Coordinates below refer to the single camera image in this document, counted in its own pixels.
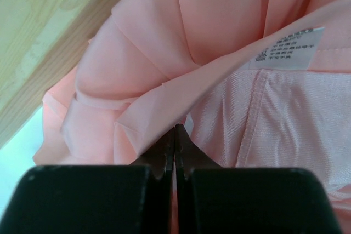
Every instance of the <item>seam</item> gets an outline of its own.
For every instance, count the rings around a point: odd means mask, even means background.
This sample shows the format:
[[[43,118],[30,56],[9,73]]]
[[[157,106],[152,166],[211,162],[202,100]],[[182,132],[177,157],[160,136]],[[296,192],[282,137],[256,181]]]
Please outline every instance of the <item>seam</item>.
[[[227,86],[227,79],[224,81],[224,86]],[[227,144],[227,136],[228,136],[228,131],[225,129],[225,124],[227,123],[227,112],[226,112],[226,107],[224,103],[224,98],[222,96],[221,98],[222,101],[222,126],[223,126],[223,143],[224,143],[224,164],[226,167],[228,167],[228,157],[229,157],[229,149],[228,149],[228,144]]]
[[[253,135],[257,126],[257,119],[261,112],[262,97],[267,85],[267,79],[269,72],[265,70],[259,70],[257,77],[253,83],[252,97],[250,106],[247,114],[247,122],[245,125],[244,135],[241,140],[239,153],[237,154],[237,160],[235,167],[239,165],[242,167],[246,166],[248,154],[250,152]]]
[[[153,64],[153,66],[154,66],[162,75],[164,75],[164,76],[170,81],[171,78],[169,78],[163,71],[161,71],[161,69],[158,68],[158,67],[156,66],[156,64],[155,64],[154,62],[152,62],[152,61],[149,59],[149,57],[146,56],[146,55],[131,41],[130,38],[127,37],[127,35],[120,29],[120,27],[118,26],[118,24],[117,24],[115,21],[114,21],[114,23],[115,23],[117,29],[125,36],[125,38],[126,38],[141,54],[143,54],[143,56],[144,56],[145,58],[147,58],[147,60],[148,60],[151,64]]]
[[[180,20],[182,22],[182,27],[183,27],[183,33],[184,33],[184,37],[185,37],[185,44],[186,44],[186,47],[188,49],[188,52],[189,52],[189,56],[191,57],[193,63],[196,63],[193,59],[193,56],[191,55],[191,52],[190,52],[190,48],[189,48],[189,43],[188,43],[188,38],[186,37],[186,34],[185,34],[185,27],[184,27],[184,20],[183,20],[183,15],[182,15],[182,9],[180,8],[180,1],[178,1],[178,7],[179,7],[179,15],[180,15]]]

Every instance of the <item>pink dress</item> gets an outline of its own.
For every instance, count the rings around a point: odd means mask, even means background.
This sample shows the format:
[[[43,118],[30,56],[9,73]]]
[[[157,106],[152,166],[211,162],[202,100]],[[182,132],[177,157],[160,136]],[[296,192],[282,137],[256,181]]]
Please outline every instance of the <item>pink dress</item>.
[[[324,34],[305,71],[237,70]],[[37,164],[128,164],[187,116],[224,167],[304,167],[351,233],[351,0],[121,0],[43,98]]]

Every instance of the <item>care label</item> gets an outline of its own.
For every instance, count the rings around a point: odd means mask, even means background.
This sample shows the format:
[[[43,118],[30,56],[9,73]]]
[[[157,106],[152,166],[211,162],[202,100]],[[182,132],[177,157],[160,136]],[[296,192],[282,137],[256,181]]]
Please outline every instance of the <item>care label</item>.
[[[306,70],[322,38],[324,28],[296,32],[278,40],[239,70]]]

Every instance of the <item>satin fabric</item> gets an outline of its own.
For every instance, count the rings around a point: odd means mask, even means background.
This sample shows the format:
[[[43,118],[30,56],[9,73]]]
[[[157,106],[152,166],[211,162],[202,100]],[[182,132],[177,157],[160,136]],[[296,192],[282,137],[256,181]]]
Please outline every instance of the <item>satin fabric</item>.
[[[324,27],[307,71],[237,69]],[[121,0],[43,98],[37,164],[128,164],[188,113],[226,167],[305,167],[351,233],[351,0]]]

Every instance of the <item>wooden surface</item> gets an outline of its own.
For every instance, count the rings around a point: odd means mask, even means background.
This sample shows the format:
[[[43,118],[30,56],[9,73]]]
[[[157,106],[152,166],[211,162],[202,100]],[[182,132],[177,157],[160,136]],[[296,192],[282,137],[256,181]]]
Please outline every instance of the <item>wooden surface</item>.
[[[0,147],[80,60],[119,0],[0,0]]]

